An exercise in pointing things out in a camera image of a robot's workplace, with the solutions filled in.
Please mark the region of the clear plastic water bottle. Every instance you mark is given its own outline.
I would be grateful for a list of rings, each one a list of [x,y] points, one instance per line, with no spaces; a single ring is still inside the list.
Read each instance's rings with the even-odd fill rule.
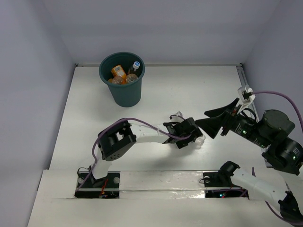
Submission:
[[[129,74],[135,74],[138,75],[138,70],[140,68],[141,64],[138,61],[135,61],[128,69],[128,75]]]

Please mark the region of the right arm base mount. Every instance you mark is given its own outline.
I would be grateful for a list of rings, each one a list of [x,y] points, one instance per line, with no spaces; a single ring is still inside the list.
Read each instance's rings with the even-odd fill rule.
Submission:
[[[248,190],[235,185],[231,181],[233,172],[240,166],[232,161],[224,163],[215,172],[203,172],[203,177],[199,180],[205,187],[206,198],[249,198]]]

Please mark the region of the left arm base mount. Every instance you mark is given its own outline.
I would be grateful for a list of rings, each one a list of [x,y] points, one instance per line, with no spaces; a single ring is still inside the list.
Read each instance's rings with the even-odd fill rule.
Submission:
[[[78,188],[88,175],[89,168],[80,167],[77,171],[77,186]],[[120,196],[119,190],[120,172],[108,172],[106,177],[96,180],[92,175],[85,181],[83,186],[77,190],[74,196],[78,199],[118,199]]]

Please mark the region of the clear bottle black label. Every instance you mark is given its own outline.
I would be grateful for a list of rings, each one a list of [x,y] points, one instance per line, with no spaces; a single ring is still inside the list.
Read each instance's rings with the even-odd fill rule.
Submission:
[[[201,147],[205,142],[205,139],[206,139],[205,135],[198,137],[194,142],[192,142],[192,147],[194,149],[201,149]]]

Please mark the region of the tall orange label bottle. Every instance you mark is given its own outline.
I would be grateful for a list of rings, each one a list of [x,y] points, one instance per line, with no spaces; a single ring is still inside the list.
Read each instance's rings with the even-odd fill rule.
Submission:
[[[126,84],[126,81],[123,77],[116,76],[116,77],[112,78],[111,83],[116,84],[116,85],[124,85],[124,84]]]

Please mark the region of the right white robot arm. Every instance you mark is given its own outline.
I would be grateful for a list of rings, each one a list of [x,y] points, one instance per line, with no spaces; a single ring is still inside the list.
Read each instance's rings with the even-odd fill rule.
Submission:
[[[272,168],[299,176],[303,169],[303,147],[288,136],[295,124],[285,113],[275,109],[266,110],[259,121],[255,112],[252,112],[253,117],[248,117],[245,111],[250,110],[249,105],[254,98],[236,98],[227,106],[206,111],[206,118],[196,120],[195,123],[212,139],[218,133],[225,136],[230,131],[234,132],[262,148],[264,151],[261,155]],[[232,161],[225,162],[210,179],[222,185],[236,185],[252,190],[267,205],[279,211],[281,220],[293,226],[303,225],[303,214],[292,191],[275,190],[266,182],[245,173]]]

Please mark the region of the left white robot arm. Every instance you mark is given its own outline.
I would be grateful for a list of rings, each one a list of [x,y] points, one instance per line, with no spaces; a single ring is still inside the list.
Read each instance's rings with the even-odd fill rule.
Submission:
[[[173,144],[182,149],[191,143],[200,148],[205,135],[193,118],[173,115],[170,122],[151,125],[135,118],[123,118],[102,132],[93,145],[94,163],[89,169],[88,181],[93,188],[104,185],[111,163],[121,158],[135,143]]]

